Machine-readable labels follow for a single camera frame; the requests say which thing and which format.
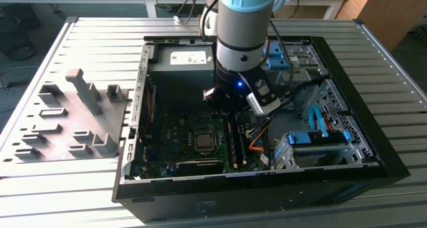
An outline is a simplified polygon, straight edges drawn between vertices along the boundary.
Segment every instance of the floor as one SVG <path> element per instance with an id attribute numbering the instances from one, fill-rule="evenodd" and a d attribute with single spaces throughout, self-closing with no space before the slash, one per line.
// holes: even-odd
<path id="1" fill-rule="evenodd" d="M 9 68 L 25 66 L 25 68 L 17 68 L 2 74 L 2 77 L 10 82 L 10 89 L 7 91 L 0 89 L 0 131 L 7 122 L 11 115 L 10 109 L 13 109 L 19 101 L 27 83 L 62 27 L 65 18 L 70 16 L 146 17 L 146 10 L 142 4 L 59 4 L 58 8 L 59 12 L 53 13 L 47 4 L 33 5 L 33 10 L 41 23 L 41 26 L 35 30 L 27 32 L 31 43 L 35 46 L 33 57 L 23 61 L 10 61 L 0 54 L 0 72 Z M 188 7 L 182 9 L 182 16 L 186 15 L 185 12 L 188 10 Z M 200 12 L 201 10 L 202 5 L 197 7 L 197 11 Z M 157 7 L 158 17 L 172 17 L 173 14 L 173 12 L 166 12 L 165 8 Z M 408 35 L 392 52 L 392 56 L 424 91 L 427 91 L 427 72 L 422 69 L 427 64 L 425 54 L 427 34 L 417 39 L 412 35 Z"/>

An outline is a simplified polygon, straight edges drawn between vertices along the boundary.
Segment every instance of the metal case frame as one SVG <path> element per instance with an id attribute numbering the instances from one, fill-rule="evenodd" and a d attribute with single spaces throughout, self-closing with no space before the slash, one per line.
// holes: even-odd
<path id="1" fill-rule="evenodd" d="M 168 42 L 185 40 L 190 43 L 200 37 L 145 37 L 143 39 Z M 330 170 L 312 169 L 304 172 L 254 176 L 217 176 L 212 179 L 173 182 L 122 183 L 119 178 L 123 172 L 122 157 L 127 155 L 126 142 L 119 149 L 111 201 L 121 203 L 141 221 L 204 218 L 340 204 L 372 188 L 392 184 L 409 176 L 324 38 L 282 36 L 281 39 L 284 41 L 306 40 L 313 45 L 381 165 Z M 149 54 L 145 50 L 141 56 L 141 61 L 146 62 Z M 142 76 L 146 65 L 143 62 L 141 64 L 138 74 Z M 142 85 L 142 80 L 138 78 L 134 91 Z"/>

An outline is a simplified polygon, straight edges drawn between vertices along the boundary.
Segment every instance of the white table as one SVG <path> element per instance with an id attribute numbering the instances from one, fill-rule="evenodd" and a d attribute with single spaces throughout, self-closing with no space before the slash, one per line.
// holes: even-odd
<path id="1" fill-rule="evenodd" d="M 0 0 L 0 3 L 47 3 L 47 4 L 145 4 L 149 18 L 157 17 L 155 4 L 182 4 L 185 0 Z M 322 19 L 334 19 L 345 0 L 300 0 L 300 6 L 326 6 Z M 289 0 L 284 5 L 296 5 L 296 0 Z"/>

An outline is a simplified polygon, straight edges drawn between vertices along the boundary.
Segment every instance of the cable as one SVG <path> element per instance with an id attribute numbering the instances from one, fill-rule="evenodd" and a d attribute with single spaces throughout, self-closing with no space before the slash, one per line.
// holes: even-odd
<path id="1" fill-rule="evenodd" d="M 194 12 L 196 14 L 198 14 L 198 12 L 197 12 L 197 6 L 196 6 L 196 5 L 193 6 L 193 12 Z"/>
<path id="2" fill-rule="evenodd" d="M 274 36 L 277 37 L 277 40 L 278 40 L 278 45 L 280 45 L 280 49 L 282 50 L 285 62 L 288 63 L 288 87 L 290 87 L 292 80 L 293 80 L 293 65 L 289 62 L 289 57 L 288 57 L 288 52 L 286 52 L 286 49 L 285 49 L 285 45 L 282 44 L 282 40 L 281 40 L 278 31 L 276 29 L 276 26 L 274 26 L 272 20 L 269 20 L 269 25 L 270 25 L 270 28 L 273 30 Z"/>
<path id="3" fill-rule="evenodd" d="M 250 145 L 248 146 L 248 150 L 252 151 L 252 150 L 256 150 L 256 151 L 264 151 L 264 148 L 260 148 L 260 147 L 253 147 L 253 144 L 254 142 L 257 141 L 257 139 L 261 137 L 264 131 L 266 130 L 269 124 L 265 125 L 264 129 L 260 131 L 260 133 L 257 134 L 256 138 L 253 139 Z"/>
<path id="4" fill-rule="evenodd" d="M 270 167 L 270 145 L 269 145 L 269 141 L 268 141 L 268 129 L 264 131 L 262 135 L 261 135 L 261 145 L 264 147 L 264 156 L 268 158 L 268 163 L 265 164 L 266 166 L 266 170 L 269 170 Z"/>
<path id="5" fill-rule="evenodd" d="M 268 56 L 269 56 L 269 39 L 268 39 L 268 35 L 266 35 L 266 38 L 265 38 L 265 55 L 264 55 L 264 58 L 261 59 L 261 61 L 258 63 L 258 66 L 261 66 L 261 65 L 264 65 L 266 63 Z"/>
<path id="6" fill-rule="evenodd" d="M 292 19 L 296 15 L 296 12 L 298 12 L 300 9 L 300 0 L 296 0 L 296 6 L 294 6 L 294 11 L 293 14 L 288 17 L 288 19 Z"/>
<path id="7" fill-rule="evenodd" d="M 318 85 L 318 84 L 321 84 L 322 81 L 324 81 L 324 79 L 313 79 L 310 81 L 306 81 L 306 82 L 298 84 L 292 90 L 289 90 L 285 93 L 285 95 L 282 96 L 282 98 L 280 99 L 280 106 L 272 112 L 269 112 L 269 114 L 266 115 L 262 122 L 253 129 L 250 129 L 246 132 L 246 135 L 250 136 L 268 122 L 272 121 L 272 119 L 276 116 L 276 113 L 280 111 L 280 108 L 286 106 L 293 101 L 294 96 L 301 89 L 304 89 L 308 86 Z"/>
<path id="8" fill-rule="evenodd" d="M 177 21 L 181 25 L 186 25 L 189 23 L 189 20 L 192 18 L 192 15 L 193 15 L 193 10 L 194 10 L 194 7 L 196 7 L 196 0 L 192 0 L 192 5 L 190 5 L 190 10 L 189 10 L 189 14 L 188 14 L 188 17 L 186 17 L 186 21 L 185 22 L 181 22 L 180 20 L 180 17 L 178 17 L 178 13 L 181 12 L 181 9 L 184 7 L 184 5 L 186 4 L 188 0 L 184 1 L 184 4 L 181 4 L 174 16 L 173 16 L 173 19 L 174 21 Z"/>
<path id="9" fill-rule="evenodd" d="M 9 71 L 13 71 L 13 70 L 21 69 L 21 68 L 38 68 L 38 66 L 33 66 L 33 65 L 29 65 L 29 66 L 17 66 L 17 67 L 9 68 L 9 69 L 6 69 L 6 70 L 3 70 L 3 71 L 0 71 L 0 73 L 3 74 L 3 73 L 6 73 L 6 72 L 9 72 Z"/>
<path id="10" fill-rule="evenodd" d="M 2 80 L 2 73 L 1 73 L 1 72 L 0 72 L 0 83 L 1 83 L 1 88 L 2 88 L 2 90 L 7 91 L 7 90 L 11 89 L 10 87 L 5 88 L 5 82 L 3 82 L 3 80 Z"/>
<path id="11" fill-rule="evenodd" d="M 14 108 L 10 108 L 10 109 L 6 109 L 3 111 L 0 111 L 0 113 L 6 113 L 6 112 L 13 111 L 13 110 L 14 110 Z"/>
<path id="12" fill-rule="evenodd" d="M 213 6 L 216 5 L 216 3 L 218 2 L 218 0 L 214 0 L 212 2 L 212 4 L 208 6 L 204 14 L 202 14 L 202 18 L 201 18 L 201 37 L 204 40 L 206 40 L 206 34 L 205 34 L 205 24 L 206 24 L 206 17 L 208 17 L 208 13 L 212 10 Z"/>
<path id="13" fill-rule="evenodd" d="M 17 67 L 9 68 L 9 69 L 6 69 L 3 71 L 0 71 L 0 83 L 1 83 L 2 90 L 7 91 L 7 90 L 11 89 L 10 87 L 5 88 L 5 86 L 3 86 L 2 74 L 6 73 L 6 72 L 13 71 L 15 69 L 21 69 L 21 68 L 38 68 L 38 66 L 31 66 L 31 65 L 29 65 L 29 66 L 17 66 Z"/>
<path id="14" fill-rule="evenodd" d="M 185 1 L 184 1 L 184 3 L 180 5 L 180 8 L 178 8 L 178 10 L 177 10 L 177 12 L 176 12 L 174 16 L 178 16 L 178 14 L 180 14 L 180 12 L 181 12 L 181 9 L 182 9 L 182 8 L 184 8 L 184 6 L 186 5 L 186 2 L 188 2 L 188 0 L 185 0 Z"/>
<path id="15" fill-rule="evenodd" d="M 328 130 L 333 130 L 333 127 L 332 127 L 330 121 L 328 120 L 326 115 L 325 115 L 325 114 L 321 114 L 321 116 L 322 116 L 322 119 L 324 119 L 325 128 L 326 128 Z"/>

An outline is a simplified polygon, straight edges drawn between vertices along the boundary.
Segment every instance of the blue plastic clip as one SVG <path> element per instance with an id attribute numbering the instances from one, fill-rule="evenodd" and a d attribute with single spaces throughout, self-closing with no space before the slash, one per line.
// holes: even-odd
<path id="1" fill-rule="evenodd" d="M 274 151 L 274 153 L 273 153 L 273 158 L 277 157 L 277 155 L 280 154 L 280 151 L 281 151 L 281 147 L 278 147 L 278 149 Z"/>
<path id="2" fill-rule="evenodd" d="M 280 45 L 277 43 L 272 43 L 269 45 L 268 58 L 280 58 L 281 54 L 282 54 L 282 50 L 280 49 Z"/>
<path id="3" fill-rule="evenodd" d="M 310 130 L 316 129 L 314 117 L 316 117 L 316 120 L 317 120 L 318 130 L 321 131 L 321 136 L 322 137 L 328 137 L 329 134 L 328 134 L 328 131 L 326 131 L 325 119 L 321 116 L 320 108 L 313 105 L 313 106 L 309 107 L 309 114 L 308 114 L 308 122 L 309 122 L 309 129 Z"/>
<path id="4" fill-rule="evenodd" d="M 281 58 L 268 58 L 266 65 L 270 70 L 285 70 L 289 68 L 289 64 Z"/>
<path id="5" fill-rule="evenodd" d="M 352 134 L 348 132 L 348 130 L 344 130 L 341 134 L 344 135 L 345 140 L 349 142 L 352 140 Z"/>
<path id="6" fill-rule="evenodd" d="M 312 142 L 308 132 L 294 132 L 290 135 L 294 139 L 294 144 L 309 144 Z"/>
<path id="7" fill-rule="evenodd" d="M 288 135 L 286 135 L 286 141 L 288 141 L 288 144 L 289 144 L 289 145 L 293 145 L 293 144 L 294 144 L 294 139 L 293 139 L 292 134 L 288 134 Z"/>

